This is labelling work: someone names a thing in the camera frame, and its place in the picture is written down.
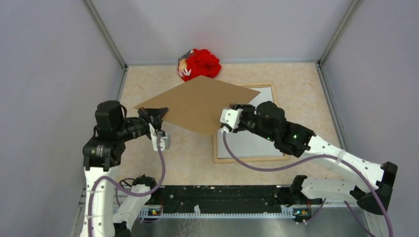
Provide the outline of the brown cardboard backing board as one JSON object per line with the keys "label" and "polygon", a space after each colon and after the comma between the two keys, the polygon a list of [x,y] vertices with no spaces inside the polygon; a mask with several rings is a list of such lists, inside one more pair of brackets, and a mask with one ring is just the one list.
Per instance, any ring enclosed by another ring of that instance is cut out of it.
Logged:
{"label": "brown cardboard backing board", "polygon": [[222,110],[248,104],[260,92],[204,76],[196,77],[154,96],[134,108],[168,108],[165,122],[211,137],[221,126]]}

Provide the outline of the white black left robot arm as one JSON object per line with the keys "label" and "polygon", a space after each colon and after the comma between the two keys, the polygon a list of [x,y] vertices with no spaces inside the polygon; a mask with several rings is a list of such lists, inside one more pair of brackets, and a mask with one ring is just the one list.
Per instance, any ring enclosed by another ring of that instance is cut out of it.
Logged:
{"label": "white black left robot arm", "polygon": [[[162,152],[170,147],[170,137],[162,130],[168,108],[140,108],[137,112],[137,117],[127,117],[126,107],[116,100],[97,106],[93,136],[82,150],[86,183],[82,237],[129,237],[143,206],[158,199],[166,174]],[[158,152],[162,174],[159,181],[145,175],[135,178],[126,189],[116,181],[122,154],[127,141],[142,136]]]}

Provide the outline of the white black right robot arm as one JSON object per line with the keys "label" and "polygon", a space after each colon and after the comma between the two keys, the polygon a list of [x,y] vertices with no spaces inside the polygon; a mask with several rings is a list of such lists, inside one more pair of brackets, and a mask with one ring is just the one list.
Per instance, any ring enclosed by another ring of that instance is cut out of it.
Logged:
{"label": "white black right robot arm", "polygon": [[383,215],[389,207],[398,166],[359,158],[324,140],[313,130],[286,119],[285,111],[266,101],[258,106],[231,104],[220,117],[223,133],[248,131],[273,143],[298,163],[313,161],[342,176],[340,180],[320,180],[296,176],[290,198],[295,203],[330,198],[357,204],[363,210]]}

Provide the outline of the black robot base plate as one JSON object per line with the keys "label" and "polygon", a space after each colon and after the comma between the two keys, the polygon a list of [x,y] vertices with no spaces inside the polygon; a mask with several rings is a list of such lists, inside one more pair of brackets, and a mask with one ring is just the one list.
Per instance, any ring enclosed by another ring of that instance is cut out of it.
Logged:
{"label": "black robot base plate", "polygon": [[189,200],[260,200],[285,206],[320,204],[319,198],[309,200],[293,194],[289,185],[166,185],[151,194],[147,204],[166,204]]}

